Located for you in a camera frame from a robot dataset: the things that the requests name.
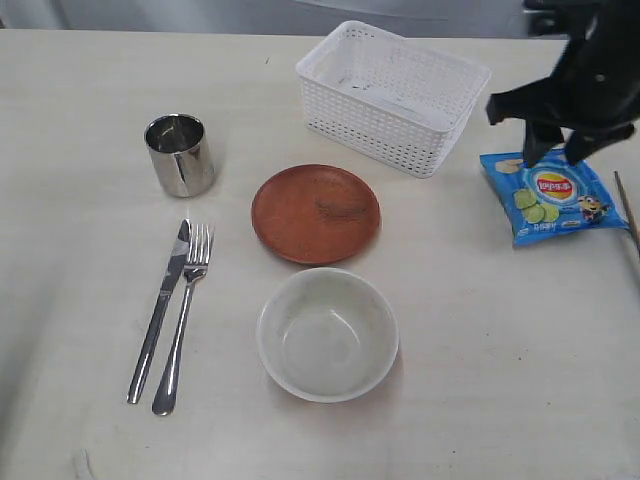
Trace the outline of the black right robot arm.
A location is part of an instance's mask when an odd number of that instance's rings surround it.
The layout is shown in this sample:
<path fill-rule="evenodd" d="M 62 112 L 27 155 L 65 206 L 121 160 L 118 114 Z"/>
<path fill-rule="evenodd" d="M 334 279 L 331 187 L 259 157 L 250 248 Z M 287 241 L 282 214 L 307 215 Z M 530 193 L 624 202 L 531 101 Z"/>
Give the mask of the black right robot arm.
<path fill-rule="evenodd" d="M 576 165 L 635 133 L 639 118 L 639 4 L 636 1 L 529 1 L 534 35 L 569 40 L 551 74 L 489 97 L 490 124 L 525 123 L 522 156 L 534 167 L 563 145 Z"/>

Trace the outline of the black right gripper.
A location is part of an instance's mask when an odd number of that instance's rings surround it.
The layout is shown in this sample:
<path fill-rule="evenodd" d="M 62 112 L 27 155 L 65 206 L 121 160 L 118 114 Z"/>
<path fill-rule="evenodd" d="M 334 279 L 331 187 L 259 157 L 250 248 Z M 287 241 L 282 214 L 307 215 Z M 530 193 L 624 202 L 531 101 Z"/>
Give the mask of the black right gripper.
<path fill-rule="evenodd" d="M 594 94 L 572 100 L 557 82 L 547 77 L 510 91 L 491 94 L 486 105 L 491 125 L 506 119 L 525 121 L 522 157 L 533 168 L 556 145 L 564 142 L 560 127 L 574 130 L 564 146 L 570 165 L 577 165 L 610 144 L 608 133 L 639 119 L 639 98 L 621 113 L 609 114 Z"/>

